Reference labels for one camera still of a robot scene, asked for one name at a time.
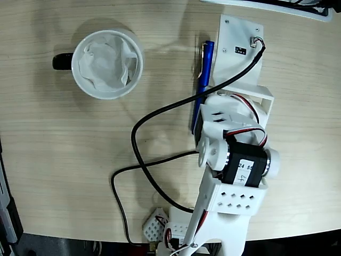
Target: printed number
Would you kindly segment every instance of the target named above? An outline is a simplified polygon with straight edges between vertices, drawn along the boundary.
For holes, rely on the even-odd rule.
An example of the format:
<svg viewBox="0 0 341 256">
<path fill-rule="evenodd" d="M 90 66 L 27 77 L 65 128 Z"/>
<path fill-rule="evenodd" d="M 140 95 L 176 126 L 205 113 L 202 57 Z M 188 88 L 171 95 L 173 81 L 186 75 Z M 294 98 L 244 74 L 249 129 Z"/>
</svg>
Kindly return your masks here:
<svg viewBox="0 0 341 256">
<path fill-rule="evenodd" d="M 238 165 L 238 168 L 244 169 L 244 167 L 246 167 L 246 170 L 251 170 L 252 167 L 253 167 L 253 165 L 248 165 L 248 166 L 245 166 L 244 164 L 239 164 L 239 165 Z"/>
<path fill-rule="evenodd" d="M 246 178 L 246 176 L 241 175 L 240 179 L 238 179 L 238 180 L 240 180 L 240 182 L 242 182 L 242 181 L 244 181 L 245 178 Z"/>
</svg>

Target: white 3d-printed part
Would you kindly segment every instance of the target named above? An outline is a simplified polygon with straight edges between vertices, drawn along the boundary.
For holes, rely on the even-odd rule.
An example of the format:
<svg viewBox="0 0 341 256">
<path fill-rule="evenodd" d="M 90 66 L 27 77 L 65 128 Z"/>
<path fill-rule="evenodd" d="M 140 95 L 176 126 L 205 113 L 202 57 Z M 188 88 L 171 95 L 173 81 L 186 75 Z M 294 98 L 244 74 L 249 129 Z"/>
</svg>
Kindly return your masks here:
<svg viewBox="0 0 341 256">
<path fill-rule="evenodd" d="M 149 242 L 157 242 L 163 240 L 164 226 L 155 218 L 155 216 L 162 216 L 162 223 L 166 225 L 168 222 L 168 216 L 162 208 L 156 208 L 153 214 L 143 225 L 143 234 Z"/>
</svg>

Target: wooden table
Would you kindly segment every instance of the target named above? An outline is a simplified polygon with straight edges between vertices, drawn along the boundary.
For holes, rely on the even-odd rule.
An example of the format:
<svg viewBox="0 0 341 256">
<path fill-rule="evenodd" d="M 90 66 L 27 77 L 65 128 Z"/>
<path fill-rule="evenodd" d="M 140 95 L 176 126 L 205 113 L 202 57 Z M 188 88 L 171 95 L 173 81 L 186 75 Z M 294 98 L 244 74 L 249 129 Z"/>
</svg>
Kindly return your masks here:
<svg viewBox="0 0 341 256">
<path fill-rule="evenodd" d="M 331 23 L 198 0 L 1 0 L 0 135 L 10 188 L 25 232 L 125 241 L 109 186 L 136 163 L 130 132 L 145 114 L 193 93 L 198 45 L 216 40 L 220 14 L 264 25 L 260 84 L 275 102 L 267 127 L 281 171 L 251 219 L 248 239 L 341 228 L 341 15 Z M 132 30 L 145 47 L 138 86 L 121 99 L 88 97 L 55 54 L 93 31 Z M 138 134 L 147 160 L 194 148 L 192 106 L 165 113 Z M 197 156 L 151 168 L 177 202 L 194 206 Z M 168 207 L 141 170 L 117 187 L 132 240 L 157 206 Z"/>
</svg>

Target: blue pen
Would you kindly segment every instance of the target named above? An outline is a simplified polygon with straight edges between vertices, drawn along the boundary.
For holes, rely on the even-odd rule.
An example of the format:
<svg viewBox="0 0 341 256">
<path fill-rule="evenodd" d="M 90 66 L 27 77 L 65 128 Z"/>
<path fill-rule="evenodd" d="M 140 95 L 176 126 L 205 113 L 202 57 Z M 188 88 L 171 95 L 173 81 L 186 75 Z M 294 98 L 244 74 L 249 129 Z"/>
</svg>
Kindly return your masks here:
<svg viewBox="0 0 341 256">
<path fill-rule="evenodd" d="M 209 82 L 209 76 L 211 73 L 211 65 L 213 59 L 214 42 L 205 41 L 201 46 L 201 71 L 199 74 L 199 83 L 197 94 L 204 92 Z M 200 104 L 203 103 L 204 99 L 199 98 L 194 103 L 194 113 L 192 120 L 192 134 L 194 134 L 194 128 L 196 126 Z"/>
</svg>

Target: white mug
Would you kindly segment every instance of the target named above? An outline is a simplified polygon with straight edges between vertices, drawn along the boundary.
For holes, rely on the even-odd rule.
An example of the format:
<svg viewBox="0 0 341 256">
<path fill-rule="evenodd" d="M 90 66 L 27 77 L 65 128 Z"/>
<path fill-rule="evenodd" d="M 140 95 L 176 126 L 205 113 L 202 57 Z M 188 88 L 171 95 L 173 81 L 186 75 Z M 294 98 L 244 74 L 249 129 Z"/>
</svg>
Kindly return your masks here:
<svg viewBox="0 0 341 256">
<path fill-rule="evenodd" d="M 137 54 L 137 69 L 134 76 L 131 78 L 129 83 L 116 91 L 111 92 L 103 92 L 96 90 L 92 82 L 86 78 L 84 78 L 79 71 L 78 61 L 83 56 L 84 48 L 89 44 L 90 41 L 97 38 L 98 36 L 104 34 L 112 34 L 116 36 L 120 36 L 126 40 L 126 42 L 130 43 Z M 73 53 L 61 53 L 56 55 L 52 60 L 52 66 L 56 70 L 72 70 L 72 75 L 79 86 L 79 88 L 85 92 L 86 94 L 102 100 L 112 100 L 126 95 L 130 92 L 138 83 L 141 78 L 142 70 L 143 70 L 143 47 L 140 43 L 139 39 L 136 35 L 129 30 L 122 28 L 108 29 L 108 30 L 100 30 L 94 32 L 87 37 L 85 37 L 82 41 L 79 42 L 75 51 Z"/>
</svg>

